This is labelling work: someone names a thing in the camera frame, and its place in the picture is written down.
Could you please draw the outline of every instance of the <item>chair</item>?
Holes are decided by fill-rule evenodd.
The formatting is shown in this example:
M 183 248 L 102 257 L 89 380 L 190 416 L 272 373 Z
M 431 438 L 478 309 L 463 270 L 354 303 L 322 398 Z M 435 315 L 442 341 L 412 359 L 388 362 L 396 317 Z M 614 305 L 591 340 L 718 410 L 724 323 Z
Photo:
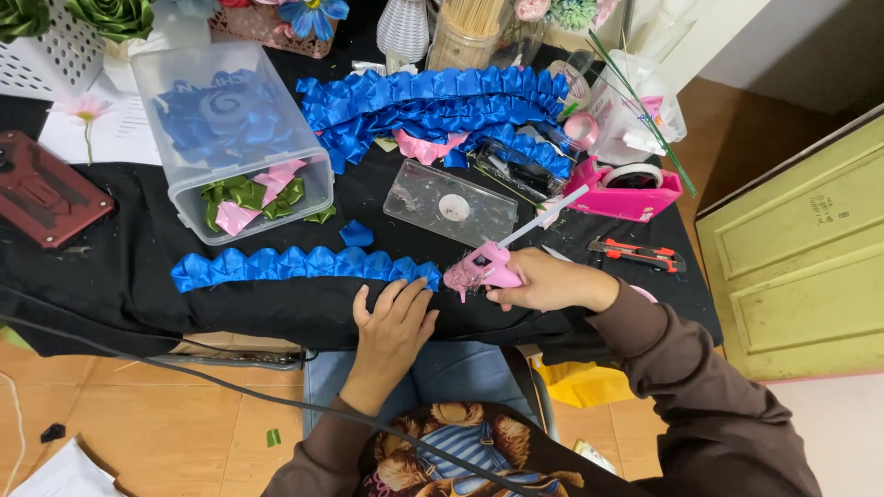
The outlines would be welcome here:
M 522 390 L 522 394 L 528 401 L 531 413 L 541 423 L 541 427 L 549 438 L 559 442 L 559 431 L 556 429 L 553 403 L 550 401 L 546 383 L 528 363 L 528 359 L 515 347 L 501 347 L 504 359 L 507 360 L 509 370 L 513 373 L 516 385 Z

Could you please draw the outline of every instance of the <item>person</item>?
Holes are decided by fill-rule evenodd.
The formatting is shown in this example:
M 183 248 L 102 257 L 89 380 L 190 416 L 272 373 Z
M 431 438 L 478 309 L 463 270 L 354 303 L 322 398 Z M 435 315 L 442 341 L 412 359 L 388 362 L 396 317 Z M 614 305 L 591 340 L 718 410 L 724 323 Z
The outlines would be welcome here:
M 540 495 L 821 495 L 789 410 L 717 355 L 701 325 L 649 302 L 622 279 L 535 248 L 512 252 L 507 267 L 524 285 L 494 289 L 488 299 L 504 310 L 583 306 L 633 392 L 653 397 L 668 424 L 658 437 L 662 477 L 627 482 L 549 439 L 498 348 L 424 346 L 438 315 L 427 311 L 425 280 L 391 283 L 371 313 L 362 287 L 353 310 L 358 348 L 310 363 L 305 401 L 379 417 Z M 264 497 L 514 495 L 366 424 L 304 414 L 304 439 Z

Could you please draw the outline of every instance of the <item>tiled floor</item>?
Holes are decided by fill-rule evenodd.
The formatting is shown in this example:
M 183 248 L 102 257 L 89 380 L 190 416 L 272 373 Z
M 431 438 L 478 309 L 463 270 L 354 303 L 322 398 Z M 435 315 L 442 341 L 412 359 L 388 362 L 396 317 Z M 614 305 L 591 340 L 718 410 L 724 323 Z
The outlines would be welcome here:
M 794 106 L 694 80 L 679 99 L 689 134 L 674 146 L 701 196 L 679 209 L 695 242 L 698 205 L 777 165 L 834 128 L 830 119 Z M 301 398 L 302 375 L 257 369 L 200 368 L 236 385 Z M 140 363 L 94 357 L 41 359 L 0 342 L 0 370 L 19 386 L 28 440 L 20 482 L 64 443 L 39 444 L 52 423 L 79 434 L 106 470 L 137 497 L 259 495 L 301 438 L 301 412 Z M 626 479 L 660 474 L 656 436 L 665 430 L 652 401 L 588 409 L 555 404 L 561 441 L 588 441 Z M 18 457 L 10 388 L 0 382 L 0 486 Z M 282 445 L 267 448 L 279 429 Z

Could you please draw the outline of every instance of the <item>yellow door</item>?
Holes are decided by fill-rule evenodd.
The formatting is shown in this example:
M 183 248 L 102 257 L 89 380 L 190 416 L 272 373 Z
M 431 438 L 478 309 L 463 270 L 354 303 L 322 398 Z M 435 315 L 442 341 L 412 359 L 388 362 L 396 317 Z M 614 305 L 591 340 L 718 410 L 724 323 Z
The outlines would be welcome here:
M 884 367 L 884 117 L 698 220 L 697 234 L 725 353 L 746 377 Z

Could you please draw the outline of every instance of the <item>white paper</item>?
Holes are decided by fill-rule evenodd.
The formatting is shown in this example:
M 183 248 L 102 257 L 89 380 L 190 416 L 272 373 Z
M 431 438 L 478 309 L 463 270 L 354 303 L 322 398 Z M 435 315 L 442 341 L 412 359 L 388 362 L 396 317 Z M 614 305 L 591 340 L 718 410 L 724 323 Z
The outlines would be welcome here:
M 104 73 L 98 76 L 89 92 L 99 100 L 113 102 L 113 112 L 96 119 L 89 132 L 92 162 L 160 165 L 160 155 L 141 97 L 118 91 Z M 63 112 L 50 112 L 40 133 L 40 145 L 68 164 L 85 164 L 88 151 L 84 126 L 77 126 L 79 120 Z
M 114 477 L 70 439 L 9 497 L 125 497 L 113 482 Z

